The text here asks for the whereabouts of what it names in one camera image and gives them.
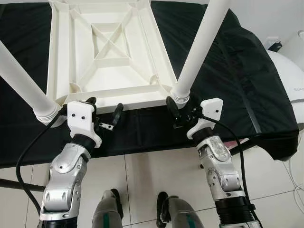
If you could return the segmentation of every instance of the white pipe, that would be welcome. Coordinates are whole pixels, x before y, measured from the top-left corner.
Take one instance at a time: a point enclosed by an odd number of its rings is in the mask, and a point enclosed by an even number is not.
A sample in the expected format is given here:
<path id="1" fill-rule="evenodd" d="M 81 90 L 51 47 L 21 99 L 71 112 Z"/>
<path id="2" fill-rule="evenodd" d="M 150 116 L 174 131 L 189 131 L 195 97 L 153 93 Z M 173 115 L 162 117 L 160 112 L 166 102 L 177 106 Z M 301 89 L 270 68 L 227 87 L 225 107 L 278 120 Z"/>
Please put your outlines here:
<path id="1" fill-rule="evenodd" d="M 210 0 L 177 84 L 170 94 L 181 109 L 189 100 L 192 84 L 229 9 L 231 0 Z"/>
<path id="2" fill-rule="evenodd" d="M 47 124 L 56 116 L 59 105 L 43 93 L 1 41 L 0 76 L 32 107 L 39 121 Z"/>

